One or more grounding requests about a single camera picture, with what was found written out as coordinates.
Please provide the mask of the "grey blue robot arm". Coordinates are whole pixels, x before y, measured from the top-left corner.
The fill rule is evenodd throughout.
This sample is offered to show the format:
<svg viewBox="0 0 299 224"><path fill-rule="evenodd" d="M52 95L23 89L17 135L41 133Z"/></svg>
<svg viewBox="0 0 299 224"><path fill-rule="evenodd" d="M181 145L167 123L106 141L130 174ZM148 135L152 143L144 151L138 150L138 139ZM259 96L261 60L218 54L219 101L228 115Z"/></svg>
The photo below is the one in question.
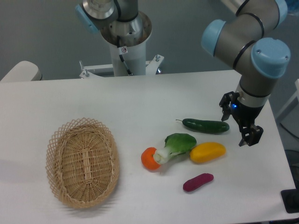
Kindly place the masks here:
<svg viewBox="0 0 299 224"><path fill-rule="evenodd" d="M284 75L291 54L288 46L266 37L287 16L284 0L226 0L236 15L227 23L214 20L203 32L201 46L241 75L235 91L220 101L222 120L233 117L242 134L240 146L257 144L263 129L255 125L276 82ZM84 0L75 8L91 33L101 33L109 44L115 76L154 75L161 57L149 64L145 43L152 26L136 0Z"/></svg>

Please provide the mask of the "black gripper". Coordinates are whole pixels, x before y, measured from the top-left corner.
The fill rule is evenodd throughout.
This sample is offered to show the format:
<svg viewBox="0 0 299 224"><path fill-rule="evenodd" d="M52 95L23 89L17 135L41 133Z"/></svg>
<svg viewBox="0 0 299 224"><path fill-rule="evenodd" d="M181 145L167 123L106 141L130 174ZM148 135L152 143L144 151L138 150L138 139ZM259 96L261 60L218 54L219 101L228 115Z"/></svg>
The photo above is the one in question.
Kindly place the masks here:
<svg viewBox="0 0 299 224"><path fill-rule="evenodd" d="M253 146L257 144L263 134L263 128L255 125L255 119L264 106L264 97L256 97L244 91L225 93L220 100L222 108L221 121L226 121L233 116L239 126L242 138L239 146Z"/></svg>

